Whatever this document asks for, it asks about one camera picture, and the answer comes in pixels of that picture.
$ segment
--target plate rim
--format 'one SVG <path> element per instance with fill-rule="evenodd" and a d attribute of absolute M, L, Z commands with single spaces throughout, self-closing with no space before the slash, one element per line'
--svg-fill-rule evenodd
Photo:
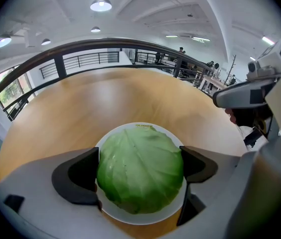
<path fill-rule="evenodd" d="M 148 122 L 130 122 L 130 123 L 126 123 L 126 124 L 120 125 L 120 126 L 114 128 L 114 129 L 110 130 L 108 133 L 106 133 L 106 134 L 97 142 L 97 144 L 95 145 L 95 147 L 98 147 L 98 148 L 99 148 L 99 158 L 100 158 L 100 151 L 101 151 L 101 147 L 102 147 L 102 146 L 99 146 L 99 145 L 100 145 L 100 142 L 105 141 L 105 140 L 110 136 L 110 134 L 111 134 L 112 131 L 115 131 L 115 130 L 117 130 L 117 129 L 120 128 L 120 127 L 125 127 L 125 126 L 131 125 L 131 124 L 144 124 L 144 125 L 151 125 L 151 126 L 156 126 L 156 127 L 162 128 L 163 130 L 167 131 L 168 133 L 170 133 L 171 135 L 173 135 L 173 136 L 175 137 L 175 139 L 179 142 L 179 146 L 183 146 L 183 143 L 178 139 L 177 136 L 175 136 L 172 132 L 170 132 L 169 130 L 165 129 L 165 128 L 162 127 L 162 126 L 159 126 L 159 125 L 156 125 L 156 124 L 153 124 L 153 123 L 148 123 Z M 182 183 L 181 188 L 183 187 L 184 181 L 185 181 L 185 177 L 183 178 L 183 183 Z M 115 219 L 115 220 L 117 220 L 117 221 L 126 223 L 126 224 L 138 225 L 138 226 L 150 225 L 150 224 L 155 224 L 155 223 L 161 222 L 161 221 L 166 220 L 166 219 L 168 219 L 169 217 L 173 216 L 178 210 L 179 210 L 179 209 L 175 210 L 175 211 L 174 211 L 172 214 L 170 214 L 169 216 L 167 216 L 167 217 L 165 217 L 165 218 L 163 218 L 163 219 L 159 219 L 159 220 L 157 220 L 157 221 L 155 221 L 155 222 L 150 222 L 150 223 L 133 223 L 133 222 L 126 222 L 126 221 L 122 221 L 121 219 L 117 219 L 116 217 L 113 217 L 111 214 L 109 214 L 108 212 L 106 212 L 106 211 L 102 208 L 102 211 L 103 211 L 104 213 L 106 213 L 107 215 L 109 215 L 111 218 L 113 218 L 113 219 Z"/>

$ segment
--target railing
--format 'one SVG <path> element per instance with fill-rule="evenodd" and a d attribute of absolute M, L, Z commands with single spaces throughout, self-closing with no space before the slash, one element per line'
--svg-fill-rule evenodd
<path fill-rule="evenodd" d="M 175 67 L 177 63 L 177 58 L 173 56 L 169 56 L 166 54 L 155 54 L 155 53 L 149 53 L 149 52 L 138 52 L 136 55 L 136 62 L 142 63 L 145 65 L 162 65 L 162 66 L 172 66 Z M 173 73 L 174 69 L 168 69 L 168 68 L 161 68 L 161 70 Z M 198 68 L 197 65 L 191 65 L 191 64 L 181 64 L 180 65 L 180 73 L 178 75 L 180 80 L 183 81 L 189 81 L 193 83 L 195 86 L 200 84 L 200 78 L 203 75 L 203 70 L 201 68 Z"/>
<path fill-rule="evenodd" d="M 46 50 L 29 60 L 25 61 L 23 64 L 18 66 L 15 70 L 10 72 L 5 78 L 2 79 L 0 82 L 0 92 L 2 92 L 11 82 L 16 80 L 21 75 L 25 74 L 26 72 L 30 71 L 32 68 L 37 67 L 45 62 L 48 62 L 52 59 L 54 59 L 53 65 L 55 65 L 56 72 L 58 74 L 58 78 L 47 81 L 39 86 L 36 86 L 35 88 L 31 89 L 27 93 L 23 94 L 16 100 L 14 100 L 12 103 L 10 103 L 7 107 L 3 109 L 3 111 L 6 111 L 10 107 L 12 107 L 14 104 L 23 104 L 24 100 L 28 99 L 28 97 L 51 84 L 54 84 L 64 78 L 73 76 L 78 73 L 83 73 L 85 71 L 90 70 L 97 70 L 97 69 L 103 69 L 103 68 L 115 68 L 117 66 L 105 66 L 105 67 L 99 67 L 99 68 L 93 68 L 93 69 L 84 69 L 78 72 L 73 72 L 67 74 L 66 72 L 66 66 L 69 68 L 69 64 L 67 63 L 66 59 L 63 60 L 63 55 L 71 54 L 74 52 L 79 52 L 83 50 L 91 50 L 91 49 L 102 49 L 102 48 L 132 48 L 136 49 L 136 58 L 137 58 L 137 49 L 142 50 L 148 50 L 148 51 L 154 51 L 154 52 L 160 52 L 161 54 L 165 54 L 168 57 L 173 57 L 174 61 L 176 61 L 174 64 L 169 65 L 161 65 L 161 64 L 151 64 L 150 67 L 158 68 L 158 69 L 171 69 L 173 71 L 173 76 L 178 77 L 180 72 L 196 72 L 196 74 L 199 74 L 198 78 L 188 78 L 188 79 L 182 79 L 182 80 L 188 80 L 188 81 L 196 81 L 201 83 L 203 79 L 203 75 L 211 72 L 212 70 L 204 63 L 189 57 L 181 52 L 178 52 L 176 50 L 167 48 L 165 46 L 161 46 L 154 43 L 144 42 L 144 41 L 138 41 L 133 39 L 123 39 L 123 38 L 104 38 L 104 39 L 93 39 L 93 40 L 83 40 L 83 41 L 77 41 L 77 42 L 71 42 L 67 43 L 61 46 L 54 47 L 52 49 Z M 194 65 L 196 71 L 188 70 L 182 68 L 182 62 L 186 62 L 187 64 Z M 120 67 L 127 67 L 127 68 L 148 68 L 148 65 L 120 65 Z"/>
<path fill-rule="evenodd" d="M 119 63 L 120 54 L 119 51 L 108 52 L 95 52 L 84 54 L 80 56 L 74 56 L 63 60 L 65 70 L 74 69 L 81 66 L 102 64 L 102 63 Z M 55 63 L 51 63 L 40 68 L 42 77 L 45 79 L 53 74 L 57 74 Z"/>

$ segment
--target green cabbage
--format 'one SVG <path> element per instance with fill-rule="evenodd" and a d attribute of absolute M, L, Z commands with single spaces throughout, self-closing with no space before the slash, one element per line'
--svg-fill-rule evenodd
<path fill-rule="evenodd" d="M 153 127 L 112 134 L 101 148 L 97 183 L 131 214 L 159 211 L 176 197 L 182 181 L 180 149 Z"/>

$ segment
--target round table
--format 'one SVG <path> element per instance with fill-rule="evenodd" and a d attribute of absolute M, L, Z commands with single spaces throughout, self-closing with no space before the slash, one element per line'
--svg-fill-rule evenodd
<path fill-rule="evenodd" d="M 23 109 L 0 150 L 0 180 L 30 161 L 93 147 L 130 122 L 162 126 L 184 145 L 236 156 L 246 152 L 228 115 L 191 85 L 146 69 L 99 69 L 55 83 Z M 174 230 L 179 214 L 146 226 L 104 215 L 133 237 L 155 238 Z"/>

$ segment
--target fluorescent light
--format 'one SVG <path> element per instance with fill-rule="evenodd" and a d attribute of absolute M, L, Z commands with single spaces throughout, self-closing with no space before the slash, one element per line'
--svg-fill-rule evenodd
<path fill-rule="evenodd" d="M 112 8 L 111 2 L 109 0 L 95 0 L 90 9 L 93 11 L 107 11 Z"/>
<path fill-rule="evenodd" d="M 41 45 L 47 45 L 47 44 L 50 44 L 50 43 L 51 43 L 50 39 L 46 38 L 42 41 Z"/>
<path fill-rule="evenodd" d="M 265 36 L 262 37 L 262 40 L 265 41 L 266 43 L 270 44 L 270 45 L 274 45 L 274 42 L 272 42 L 270 39 L 266 38 Z"/>
<path fill-rule="evenodd" d="M 205 43 L 204 40 L 201 40 L 201 39 L 194 39 L 192 38 L 194 41 L 197 41 L 197 42 L 201 42 L 201 43 Z"/>
<path fill-rule="evenodd" d="M 210 42 L 210 40 L 206 39 L 206 38 L 193 37 L 193 39 L 204 40 L 204 41 Z"/>
<path fill-rule="evenodd" d="M 0 48 L 8 45 L 12 41 L 11 37 L 7 34 L 0 36 Z"/>
<path fill-rule="evenodd" d="M 94 26 L 92 29 L 91 29 L 91 32 L 92 33 L 97 33 L 97 32 L 100 32 L 100 28 L 98 26 Z"/>

